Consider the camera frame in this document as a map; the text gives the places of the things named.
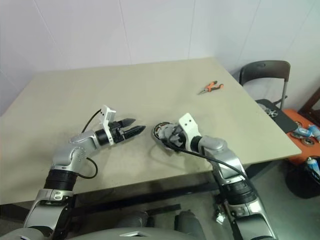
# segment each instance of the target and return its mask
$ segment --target table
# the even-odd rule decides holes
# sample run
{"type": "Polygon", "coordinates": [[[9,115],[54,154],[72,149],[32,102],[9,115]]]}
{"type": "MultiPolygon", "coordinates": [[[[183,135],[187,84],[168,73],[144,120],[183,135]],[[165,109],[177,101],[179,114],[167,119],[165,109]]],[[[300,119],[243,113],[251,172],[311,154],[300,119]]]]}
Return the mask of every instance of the table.
{"type": "MultiPolygon", "coordinates": [[[[213,58],[52,71],[37,74],[0,121],[1,204],[30,201],[44,186],[58,146],[77,135],[103,104],[116,120],[135,118],[142,134],[92,156],[96,178],[76,193],[210,171],[204,159],[168,153],[153,127],[189,112],[203,135],[223,138],[243,164],[282,159],[299,148],[213,58]],[[198,95],[211,81],[224,88],[198,95]]],[[[97,129],[95,119],[89,128],[97,129]]],[[[82,174],[89,176],[88,164],[82,174]]]]}

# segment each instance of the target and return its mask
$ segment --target gray floor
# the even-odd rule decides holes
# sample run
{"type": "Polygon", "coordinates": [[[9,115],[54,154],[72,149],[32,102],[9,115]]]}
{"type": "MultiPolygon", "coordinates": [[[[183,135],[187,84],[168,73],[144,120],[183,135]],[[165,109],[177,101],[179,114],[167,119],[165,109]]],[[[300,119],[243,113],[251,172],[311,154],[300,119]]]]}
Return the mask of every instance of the gray floor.
{"type": "MultiPolygon", "coordinates": [[[[278,161],[276,164],[253,179],[263,200],[268,216],[280,240],[317,240],[320,236],[320,197],[300,199],[294,196],[284,182],[285,164],[278,161]]],[[[126,186],[97,193],[88,193],[80,196],[83,204],[121,198],[150,191],[159,191],[172,187],[197,184],[210,178],[205,174],[188,176],[188,178],[166,179],[157,183],[142,183],[135,186],[126,186]]],[[[206,238],[212,240],[232,240],[228,222],[219,225],[213,219],[212,193],[198,193],[181,196],[165,201],[141,204],[123,209],[91,214],[78,218],[78,230],[69,234],[69,237],[112,228],[116,222],[128,213],[143,211],[166,205],[180,204],[183,210],[191,210],[198,217],[206,238]]],[[[169,212],[155,216],[155,226],[165,229],[174,228],[174,217],[179,213],[169,212]]],[[[0,220],[0,235],[18,228],[21,223],[0,220]]]]}

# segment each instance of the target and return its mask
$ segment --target orange handle pliers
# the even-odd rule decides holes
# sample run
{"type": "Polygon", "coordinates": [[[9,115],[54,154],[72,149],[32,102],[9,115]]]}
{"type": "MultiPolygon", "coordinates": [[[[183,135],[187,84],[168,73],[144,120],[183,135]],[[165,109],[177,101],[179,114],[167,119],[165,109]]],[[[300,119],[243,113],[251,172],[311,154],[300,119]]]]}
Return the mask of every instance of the orange handle pliers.
{"type": "Polygon", "coordinates": [[[222,89],[224,87],[223,84],[220,84],[219,86],[215,86],[218,83],[218,81],[212,81],[207,86],[204,87],[204,89],[199,92],[199,94],[204,94],[206,92],[211,92],[214,90],[222,89]]]}

